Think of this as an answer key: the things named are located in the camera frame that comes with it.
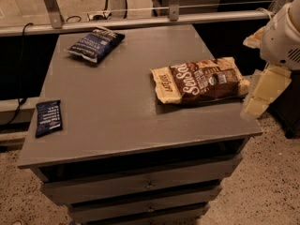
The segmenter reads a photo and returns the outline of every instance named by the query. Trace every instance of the black cable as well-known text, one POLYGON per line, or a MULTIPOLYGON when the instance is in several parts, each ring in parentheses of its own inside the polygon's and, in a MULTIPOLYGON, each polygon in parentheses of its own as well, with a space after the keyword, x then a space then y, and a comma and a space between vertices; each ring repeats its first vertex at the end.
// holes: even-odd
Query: black cable
POLYGON ((19 58, 19 64, 18 64, 18 67, 17 67, 17 79, 18 79, 18 107, 17 109, 15 110, 15 113, 13 115, 13 117, 8 121, 6 122, 5 124, 1 125, 1 126, 6 126, 6 125, 9 125, 13 120, 16 119, 16 117, 18 116, 19 114, 19 111, 20 111, 20 108, 21 106, 26 102, 27 98, 24 98, 24 99, 20 99, 20 96, 21 96, 21 87, 22 87, 22 83, 21 83, 21 67, 22 67, 22 60, 23 60, 23 50, 24 50, 24 35, 25 35, 25 29, 27 28, 27 26, 30 26, 30 25, 33 25, 31 22, 28 23, 27 25, 25 25, 22 29, 22 46, 21 46, 21 53, 20 53, 20 58, 19 58))
POLYGON ((82 20, 81 16, 75 15, 75 16, 70 16, 66 19, 66 23, 68 22, 69 19, 74 19, 74 18, 78 18, 78 21, 76 21, 75 23, 78 23, 82 20))

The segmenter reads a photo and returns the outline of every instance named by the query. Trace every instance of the wooden drawer front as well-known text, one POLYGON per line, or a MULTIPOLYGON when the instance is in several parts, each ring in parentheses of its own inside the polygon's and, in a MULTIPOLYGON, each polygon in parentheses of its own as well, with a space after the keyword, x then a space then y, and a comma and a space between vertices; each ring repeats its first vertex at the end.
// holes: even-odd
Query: wooden drawer front
POLYGON ((185 219, 197 219, 203 216, 209 205, 192 204, 189 206, 161 210, 154 213, 137 216, 118 217, 113 219, 87 222, 88 225, 163 225, 170 221, 184 221, 185 219))
POLYGON ((58 205, 82 203, 147 190, 221 179, 229 176, 241 160, 242 156, 236 155, 231 159, 209 159, 211 163, 203 163, 200 160, 198 165, 175 169, 168 168, 168 170, 160 172, 129 176, 121 176, 120 174, 121 177, 108 180, 101 180, 101 176, 96 176, 49 183, 42 187, 42 192, 58 205))
POLYGON ((69 208, 69 215, 77 222, 88 222, 100 219, 117 218, 127 215, 153 213, 157 210, 178 207, 187 204, 204 203, 214 200, 221 191, 221 186, 202 187, 201 189, 179 190, 172 194, 156 194, 156 199, 151 196, 140 196, 137 202, 132 195, 132 202, 96 203, 82 207, 69 208))

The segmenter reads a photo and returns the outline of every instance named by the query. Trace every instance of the gray tabletop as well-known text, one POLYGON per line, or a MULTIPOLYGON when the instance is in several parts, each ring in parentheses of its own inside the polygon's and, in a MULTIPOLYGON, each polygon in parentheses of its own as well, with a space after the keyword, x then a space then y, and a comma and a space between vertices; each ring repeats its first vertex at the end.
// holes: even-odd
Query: gray tabletop
POLYGON ((96 67, 64 52, 86 34, 61 35, 40 101, 60 99, 64 129, 35 138, 35 111, 18 166, 106 158, 257 135, 239 102, 159 105, 150 68, 213 58, 191 25, 131 29, 96 67))

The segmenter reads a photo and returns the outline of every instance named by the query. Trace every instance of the drawer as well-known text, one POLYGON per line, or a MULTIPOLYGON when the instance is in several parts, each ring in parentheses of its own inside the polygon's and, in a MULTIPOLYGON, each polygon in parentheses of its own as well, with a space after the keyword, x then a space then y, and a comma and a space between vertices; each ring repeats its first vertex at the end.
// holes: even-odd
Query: drawer
POLYGON ((139 214, 136 216, 118 217, 93 222, 87 222, 88 225, 163 225, 170 221, 184 221, 185 219, 197 219, 203 216, 209 205, 197 203, 173 209, 165 209, 154 213, 139 214))
POLYGON ((170 188, 187 184, 222 179, 229 176, 241 155, 214 157, 190 162, 169 164, 144 170, 111 174, 111 177, 93 176, 83 179, 48 183, 42 192, 56 204, 73 204, 111 198, 147 190, 170 188))
POLYGON ((154 192, 133 194, 100 202, 69 208, 69 215, 77 222, 118 218, 134 214, 153 213, 165 208, 179 207, 214 200, 221 186, 203 187, 202 184, 162 189, 154 192))

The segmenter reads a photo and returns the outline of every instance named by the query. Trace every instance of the floor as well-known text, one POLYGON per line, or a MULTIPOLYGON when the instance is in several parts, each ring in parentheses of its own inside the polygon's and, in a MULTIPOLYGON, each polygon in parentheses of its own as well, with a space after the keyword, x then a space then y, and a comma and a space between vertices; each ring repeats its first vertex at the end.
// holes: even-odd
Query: floor
MULTIPOLYGON (((62 4, 65 16, 73 15, 68 9, 76 7, 74 3, 78 0, 68 1, 73 5, 59 0, 65 3, 62 4)), ((148 6, 148 2, 146 5, 141 2, 148 0, 133 1, 130 4, 133 8, 148 6)), ((23 15, 31 13, 31 8, 25 5, 17 8, 15 0, 0 0, 0 26, 23 25, 31 19, 48 23, 39 6, 34 9, 40 16, 23 15)), ((300 224, 300 137, 287 140, 278 121, 268 112, 259 123, 263 135, 252 138, 246 145, 243 161, 231 177, 223 180, 222 191, 209 203, 211 208, 197 220, 197 225, 300 224)), ((47 199, 39 191, 39 180, 30 171, 16 168, 19 154, 20 150, 0 153, 0 224, 9 225, 23 218, 28 225, 67 225, 71 219, 66 207, 56 206, 47 199)), ((195 225, 195 222, 170 224, 195 225)))

